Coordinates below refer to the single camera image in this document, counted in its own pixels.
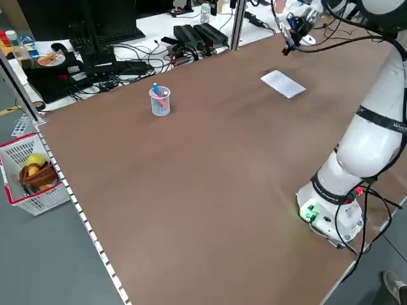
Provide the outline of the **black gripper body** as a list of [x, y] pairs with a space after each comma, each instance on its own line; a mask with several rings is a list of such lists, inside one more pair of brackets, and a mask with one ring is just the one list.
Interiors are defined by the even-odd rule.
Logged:
[[296, 16], [288, 14], [287, 22], [289, 24], [289, 33], [294, 44], [299, 44], [301, 39], [305, 37], [314, 26], [314, 23], [309, 21], [308, 17], [305, 15]]

